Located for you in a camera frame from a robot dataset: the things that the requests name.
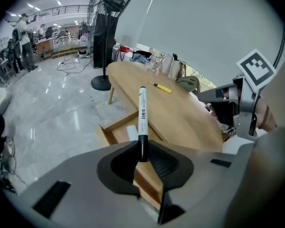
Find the fan base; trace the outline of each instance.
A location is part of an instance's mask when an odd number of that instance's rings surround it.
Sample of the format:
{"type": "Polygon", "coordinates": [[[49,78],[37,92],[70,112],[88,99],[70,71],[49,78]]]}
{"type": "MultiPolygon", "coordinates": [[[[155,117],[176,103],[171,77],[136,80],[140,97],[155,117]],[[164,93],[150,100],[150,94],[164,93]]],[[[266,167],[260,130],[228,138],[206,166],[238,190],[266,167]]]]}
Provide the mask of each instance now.
{"type": "Polygon", "coordinates": [[[103,75],[97,76],[91,81],[92,88],[101,91],[107,91],[111,89],[111,83],[109,81],[109,76],[106,75],[105,78],[103,75]]]}

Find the gray fabric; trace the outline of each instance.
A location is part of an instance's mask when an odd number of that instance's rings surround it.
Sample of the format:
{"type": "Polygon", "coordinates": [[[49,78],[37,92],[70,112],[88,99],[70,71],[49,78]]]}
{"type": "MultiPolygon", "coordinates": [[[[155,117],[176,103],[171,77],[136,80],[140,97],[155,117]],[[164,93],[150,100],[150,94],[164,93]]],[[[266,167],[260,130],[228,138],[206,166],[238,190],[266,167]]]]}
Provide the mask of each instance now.
{"type": "Polygon", "coordinates": [[[33,51],[30,42],[22,45],[22,58],[23,58],[23,66],[27,70],[32,70],[34,63],[33,63],[33,51]]]}

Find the black fan stand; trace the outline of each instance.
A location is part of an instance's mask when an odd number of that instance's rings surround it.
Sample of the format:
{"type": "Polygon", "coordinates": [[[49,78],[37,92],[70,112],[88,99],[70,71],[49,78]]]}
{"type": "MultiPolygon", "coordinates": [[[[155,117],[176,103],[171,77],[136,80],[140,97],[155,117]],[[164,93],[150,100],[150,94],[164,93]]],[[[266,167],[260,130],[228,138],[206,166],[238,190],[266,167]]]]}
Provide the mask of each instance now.
{"type": "Polygon", "coordinates": [[[110,17],[111,17],[111,12],[107,11],[108,14],[108,24],[109,28],[105,32],[105,44],[104,44],[104,49],[103,49],[103,75],[96,76],[95,78],[92,79],[91,81],[91,86],[92,88],[96,90],[101,90],[101,91],[107,91],[111,89],[111,83],[109,81],[109,76],[105,74],[105,67],[106,67],[106,49],[107,49],[107,43],[108,43],[108,35],[109,35],[109,30],[110,30],[110,17]]]}

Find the yellow pen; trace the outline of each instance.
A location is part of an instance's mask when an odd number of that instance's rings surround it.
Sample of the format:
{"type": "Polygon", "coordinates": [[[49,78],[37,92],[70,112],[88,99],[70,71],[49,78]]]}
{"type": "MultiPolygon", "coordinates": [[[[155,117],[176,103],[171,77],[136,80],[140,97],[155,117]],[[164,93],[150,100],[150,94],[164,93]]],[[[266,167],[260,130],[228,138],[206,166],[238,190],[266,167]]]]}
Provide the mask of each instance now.
{"type": "Polygon", "coordinates": [[[159,89],[161,89],[161,90],[163,90],[163,91],[166,91],[166,92],[168,92],[168,93],[171,93],[171,90],[170,90],[170,89],[168,89],[168,88],[166,88],[166,87],[164,87],[164,86],[162,86],[162,85],[155,84],[155,83],[152,83],[152,82],[149,82],[149,84],[154,85],[155,87],[157,87],[157,88],[159,88],[159,89]]]}

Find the white wall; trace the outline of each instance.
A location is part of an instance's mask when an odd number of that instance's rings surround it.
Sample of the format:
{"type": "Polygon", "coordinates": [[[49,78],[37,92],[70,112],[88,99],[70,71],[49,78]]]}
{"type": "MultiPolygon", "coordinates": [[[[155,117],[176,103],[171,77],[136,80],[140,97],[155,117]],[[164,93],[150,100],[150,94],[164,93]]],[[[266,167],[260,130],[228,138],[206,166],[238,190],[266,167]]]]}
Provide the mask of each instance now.
{"type": "Polygon", "coordinates": [[[13,27],[6,22],[5,20],[1,20],[0,22],[0,39],[9,37],[11,38],[11,34],[13,32],[13,27]]]}
{"type": "Polygon", "coordinates": [[[178,54],[219,86],[255,48],[273,63],[281,39],[282,22],[266,0],[153,0],[138,42],[178,54]]]}
{"type": "Polygon", "coordinates": [[[118,20],[115,39],[135,48],[151,0],[131,0],[118,20]]]}

